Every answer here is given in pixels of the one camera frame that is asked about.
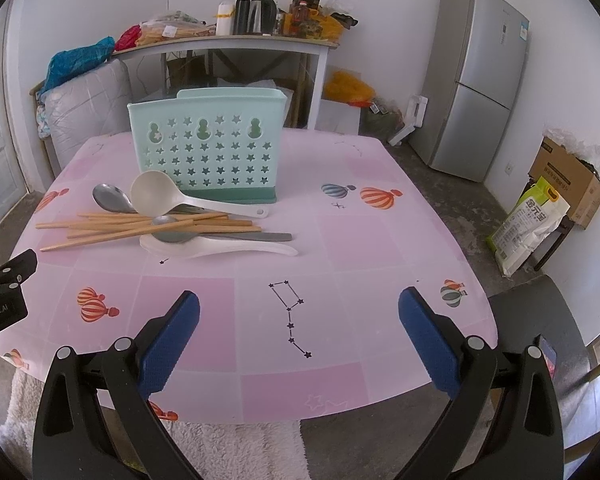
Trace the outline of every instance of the white bottle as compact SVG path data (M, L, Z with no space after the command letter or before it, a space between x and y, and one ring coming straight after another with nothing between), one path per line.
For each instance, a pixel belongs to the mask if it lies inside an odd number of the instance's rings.
M216 36L230 36L234 26L234 0L222 0L218 6Z

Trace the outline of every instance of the kettle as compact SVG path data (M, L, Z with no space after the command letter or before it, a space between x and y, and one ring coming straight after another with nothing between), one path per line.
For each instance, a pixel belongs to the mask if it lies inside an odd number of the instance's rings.
M251 0L249 34L273 34L278 7L273 0Z

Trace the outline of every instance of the blue plastic bag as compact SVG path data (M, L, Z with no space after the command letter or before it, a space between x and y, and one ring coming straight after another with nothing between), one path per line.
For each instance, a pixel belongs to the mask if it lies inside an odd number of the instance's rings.
M94 45L58 52L49 62L40 95L101 65L111 56L115 45L116 41L108 36Z

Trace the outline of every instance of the silver screw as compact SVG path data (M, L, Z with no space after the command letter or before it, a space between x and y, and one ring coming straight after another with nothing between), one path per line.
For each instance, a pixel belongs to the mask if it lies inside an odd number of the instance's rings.
M113 348L115 348L118 352L122 352L123 350L128 349L131 346L131 339L128 337L121 337L117 339L115 343L113 343Z
M71 349L68 346L63 346L58 350L58 352L56 352L58 359L67 359L69 355L71 355Z
M474 350L482 350L484 348L484 341L477 335L472 335L466 340L466 343L469 345L469 348L473 348Z
M542 357L542 352L537 346L530 346L526 349L526 351L533 359L539 359Z

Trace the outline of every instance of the green basket base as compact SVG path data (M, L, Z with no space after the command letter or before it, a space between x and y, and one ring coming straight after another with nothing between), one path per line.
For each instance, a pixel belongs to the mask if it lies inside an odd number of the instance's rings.
M237 189L188 189L185 195L235 204L273 204L275 187L240 187Z

